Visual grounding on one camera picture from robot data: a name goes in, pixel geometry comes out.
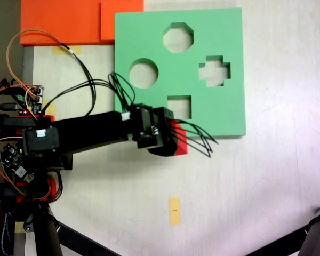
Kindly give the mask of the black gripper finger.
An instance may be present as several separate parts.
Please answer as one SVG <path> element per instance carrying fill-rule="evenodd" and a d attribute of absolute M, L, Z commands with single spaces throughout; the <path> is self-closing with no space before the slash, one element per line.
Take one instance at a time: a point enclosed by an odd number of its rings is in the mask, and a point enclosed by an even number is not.
<path fill-rule="evenodd" d="M 177 145 L 176 144 L 167 144 L 162 147 L 156 147 L 156 148 L 150 148 L 148 151 L 157 156 L 162 156 L 162 157 L 171 157 L 175 155 L 175 152 L 177 150 Z"/>

